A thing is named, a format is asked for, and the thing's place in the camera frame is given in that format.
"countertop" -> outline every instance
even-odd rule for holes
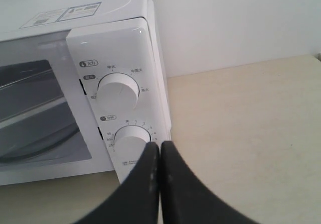
[[[321,62],[281,59],[168,79],[172,138],[213,192],[260,223],[321,223]],[[70,223],[114,172],[0,187],[0,223]]]

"white toaster oven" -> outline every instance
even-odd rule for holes
[[[0,0],[0,185],[116,170],[170,139],[152,0]]]

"control panel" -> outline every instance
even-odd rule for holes
[[[143,18],[73,29],[67,45],[123,181],[146,143],[170,139],[165,85],[153,51],[157,46]]]

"timer knob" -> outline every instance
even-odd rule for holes
[[[125,126],[115,134],[115,152],[122,160],[138,160],[149,141],[150,134],[146,129]]]
[[[119,113],[135,108],[139,95],[136,81],[123,73],[104,76],[97,91],[99,106],[109,113]]]

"oven door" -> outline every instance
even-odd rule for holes
[[[114,169],[68,33],[0,43],[0,185]]]

